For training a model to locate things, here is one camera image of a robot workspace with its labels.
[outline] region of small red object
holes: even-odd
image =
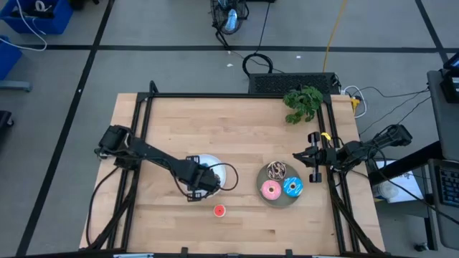
[[[221,218],[225,213],[227,213],[227,210],[223,204],[219,204],[214,207],[214,215],[216,217]]]

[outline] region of wooden table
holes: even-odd
[[[118,95],[112,125],[131,125],[135,99],[136,94]],[[332,96],[332,100],[339,136],[344,142],[358,140],[349,98]],[[234,191],[188,203],[168,171],[144,161],[128,251],[178,253],[188,247],[190,253],[285,254],[292,249],[294,254],[339,254],[328,185],[309,183],[311,169],[292,157],[310,145],[306,136],[319,131],[317,119],[288,125],[284,117],[290,111],[280,99],[153,99],[147,143],[177,158],[212,154],[234,165],[240,182]],[[326,111],[324,115],[329,131]],[[286,209],[267,206],[256,192],[256,175],[271,161],[294,167],[305,184],[300,198]],[[113,159],[102,161],[97,182],[112,169]],[[366,173],[364,165],[354,170]],[[321,173],[325,178],[325,168]],[[235,176],[227,175],[225,186],[231,186]],[[384,249],[368,180],[355,173],[347,178],[355,219]],[[95,197],[92,240],[112,216],[119,180],[120,173],[109,178]],[[216,204],[227,207],[223,218],[212,213]],[[349,227],[342,216],[341,220],[346,248],[351,250]],[[121,219],[115,246],[119,246],[123,223]],[[85,246],[83,237],[81,247]]]

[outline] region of white paper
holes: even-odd
[[[392,162],[394,161],[387,161],[387,165],[389,165]],[[378,168],[381,168],[384,165],[384,161],[377,161],[376,164]],[[408,171],[401,176],[392,178],[390,181],[407,189],[411,194],[414,194],[418,198],[420,199],[424,198],[422,196],[419,186],[417,185],[416,178],[415,176],[413,176],[412,171]],[[399,194],[397,194],[397,196],[395,196],[394,198],[387,199],[387,202],[391,204],[391,203],[397,203],[401,201],[414,201],[414,200],[415,199],[411,195],[409,195],[408,193],[406,193],[405,191],[399,188]]]

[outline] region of toy donut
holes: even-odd
[[[274,181],[279,181],[285,178],[287,168],[284,163],[280,161],[273,161],[268,164],[266,172],[268,173],[268,178]]]
[[[284,180],[284,193],[290,197],[298,197],[303,191],[303,182],[297,177],[290,177]]]
[[[261,194],[268,200],[276,200],[281,192],[280,184],[273,180],[268,180],[261,185]]]

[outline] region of artificial plant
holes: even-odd
[[[283,102],[295,110],[294,113],[286,115],[287,123],[296,124],[306,115],[305,121],[314,119],[317,109],[321,106],[323,95],[314,87],[303,86],[299,90],[291,90],[284,95]]]

